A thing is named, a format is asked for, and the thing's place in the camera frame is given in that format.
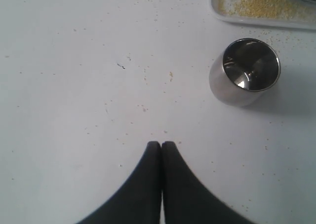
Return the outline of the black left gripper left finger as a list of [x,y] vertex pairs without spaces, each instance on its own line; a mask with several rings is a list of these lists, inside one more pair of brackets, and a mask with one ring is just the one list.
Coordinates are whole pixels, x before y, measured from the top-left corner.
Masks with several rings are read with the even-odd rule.
[[158,224],[162,193],[161,146],[148,142],[124,184],[80,224]]

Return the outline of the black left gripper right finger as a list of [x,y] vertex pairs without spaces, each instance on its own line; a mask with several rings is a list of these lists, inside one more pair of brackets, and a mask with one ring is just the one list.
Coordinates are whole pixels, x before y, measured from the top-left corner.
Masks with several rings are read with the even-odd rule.
[[174,142],[161,146],[166,224],[248,224],[214,196],[190,170]]

